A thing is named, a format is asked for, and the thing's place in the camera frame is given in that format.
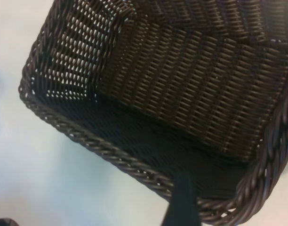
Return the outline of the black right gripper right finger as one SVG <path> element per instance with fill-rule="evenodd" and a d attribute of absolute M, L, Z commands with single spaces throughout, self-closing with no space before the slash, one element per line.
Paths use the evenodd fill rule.
<path fill-rule="evenodd" d="M 188 174 L 177 174 L 163 226 L 200 226 L 195 180 Z"/>

